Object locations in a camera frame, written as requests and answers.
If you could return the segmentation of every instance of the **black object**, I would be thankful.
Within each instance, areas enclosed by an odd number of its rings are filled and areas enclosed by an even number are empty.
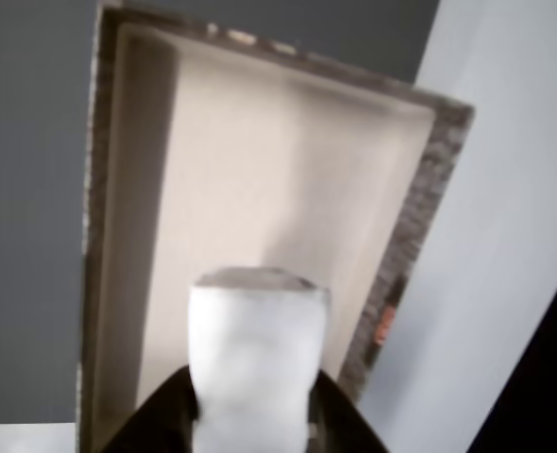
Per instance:
[[[557,294],[468,451],[557,452]]]
[[[169,377],[131,416],[102,453],[187,453],[198,417],[187,366]],[[310,395],[310,423],[316,424],[309,453],[387,453],[356,408],[322,371]]]

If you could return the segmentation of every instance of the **gray wall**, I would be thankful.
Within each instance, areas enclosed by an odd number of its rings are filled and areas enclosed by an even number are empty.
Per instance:
[[[0,1],[0,423],[75,420],[93,21]]]
[[[438,0],[148,0],[413,80]],[[95,0],[0,0],[0,423],[75,420]]]

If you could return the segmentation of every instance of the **white wall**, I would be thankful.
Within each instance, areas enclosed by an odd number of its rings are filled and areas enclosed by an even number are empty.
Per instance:
[[[557,0],[443,0],[418,83],[477,121],[361,409],[464,452],[557,290]]]

